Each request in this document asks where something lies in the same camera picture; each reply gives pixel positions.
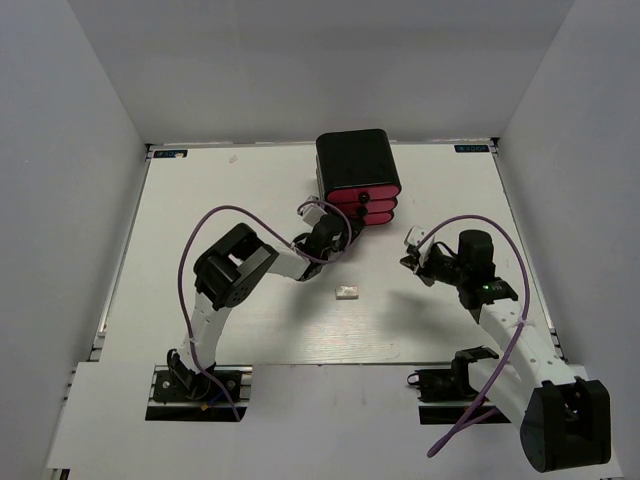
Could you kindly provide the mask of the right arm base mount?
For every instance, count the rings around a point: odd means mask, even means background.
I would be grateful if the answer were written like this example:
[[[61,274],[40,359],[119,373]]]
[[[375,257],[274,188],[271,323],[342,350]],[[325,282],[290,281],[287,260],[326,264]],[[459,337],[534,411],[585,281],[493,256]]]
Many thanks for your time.
[[[409,374],[408,386],[418,391],[420,424],[454,425],[477,396],[469,383],[469,366],[498,358],[488,347],[474,347],[457,351],[447,366],[426,367]]]

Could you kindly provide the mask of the pink drawer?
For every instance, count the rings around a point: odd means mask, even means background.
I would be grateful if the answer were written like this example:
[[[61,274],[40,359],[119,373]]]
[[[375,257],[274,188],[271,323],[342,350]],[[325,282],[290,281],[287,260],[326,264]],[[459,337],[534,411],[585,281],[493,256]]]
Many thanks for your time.
[[[368,215],[359,216],[356,214],[349,214],[348,218],[353,222],[360,222],[365,226],[381,226],[388,224],[394,218],[392,211],[369,213]]]
[[[371,200],[368,203],[336,203],[335,206],[347,216],[364,217],[366,215],[393,211],[397,206],[397,200],[395,198],[387,198],[382,200]]]
[[[330,190],[325,200],[332,204],[358,203],[365,199],[365,203],[395,198],[401,188],[393,184],[365,185],[362,187],[338,188]]]

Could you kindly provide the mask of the white staples box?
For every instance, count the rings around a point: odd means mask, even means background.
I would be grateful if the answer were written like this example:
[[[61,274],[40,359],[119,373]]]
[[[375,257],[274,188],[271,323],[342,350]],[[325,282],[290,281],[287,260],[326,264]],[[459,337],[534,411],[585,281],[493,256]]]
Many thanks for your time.
[[[356,300],[359,298],[359,289],[356,285],[339,285],[335,288],[337,300]]]

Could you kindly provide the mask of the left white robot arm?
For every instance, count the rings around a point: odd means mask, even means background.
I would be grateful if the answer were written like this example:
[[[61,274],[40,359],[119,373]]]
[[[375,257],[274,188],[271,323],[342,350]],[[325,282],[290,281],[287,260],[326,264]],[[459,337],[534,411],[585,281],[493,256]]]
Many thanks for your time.
[[[265,275],[306,282],[326,263],[337,260],[364,227],[362,219],[326,213],[309,232],[294,238],[292,249],[276,249],[250,226],[239,223],[201,254],[193,267],[196,297],[191,313],[184,291],[179,291],[187,334],[182,344],[167,354],[169,371],[180,391],[191,399],[209,392],[216,348],[226,321]]]

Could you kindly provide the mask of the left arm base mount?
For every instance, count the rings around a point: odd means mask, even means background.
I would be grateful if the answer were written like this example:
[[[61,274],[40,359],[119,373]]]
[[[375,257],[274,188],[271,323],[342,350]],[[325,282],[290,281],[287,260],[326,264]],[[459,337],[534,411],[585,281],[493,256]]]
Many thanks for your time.
[[[250,366],[216,367],[212,374],[224,385],[242,419],[249,404]],[[156,366],[145,413],[146,421],[235,423],[236,416],[220,387],[209,379],[189,393],[165,365]]]

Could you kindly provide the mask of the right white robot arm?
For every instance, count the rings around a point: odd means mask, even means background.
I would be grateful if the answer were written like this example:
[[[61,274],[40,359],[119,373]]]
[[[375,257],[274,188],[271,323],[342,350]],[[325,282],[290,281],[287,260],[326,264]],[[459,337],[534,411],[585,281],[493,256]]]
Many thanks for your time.
[[[422,369],[407,382],[423,403],[478,400],[464,424],[488,418],[486,404],[519,432],[524,454],[538,472],[606,464],[612,457],[610,395],[598,380],[583,378],[522,320],[523,308],[508,282],[496,274],[489,233],[465,230],[458,249],[412,227],[404,243],[403,266],[432,286],[456,288],[461,305],[494,340],[455,353],[449,367]]]

